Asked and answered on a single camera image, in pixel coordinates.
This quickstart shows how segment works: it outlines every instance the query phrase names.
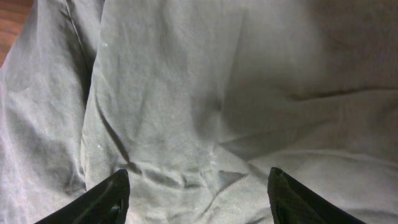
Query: crumpled cloth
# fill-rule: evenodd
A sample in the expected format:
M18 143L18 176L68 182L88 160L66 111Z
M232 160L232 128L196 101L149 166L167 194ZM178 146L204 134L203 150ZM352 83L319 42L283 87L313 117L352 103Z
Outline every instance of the crumpled cloth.
M272 223L270 168L398 220L398 5L39 0L0 71L0 223L118 169L126 223Z

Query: gray garment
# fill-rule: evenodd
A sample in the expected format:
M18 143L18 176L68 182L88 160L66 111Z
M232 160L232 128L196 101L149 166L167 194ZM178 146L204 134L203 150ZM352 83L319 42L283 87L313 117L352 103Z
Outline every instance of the gray garment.
M0 223L36 222L122 168L126 223L272 223L272 166L396 222L397 11L38 0L0 73Z

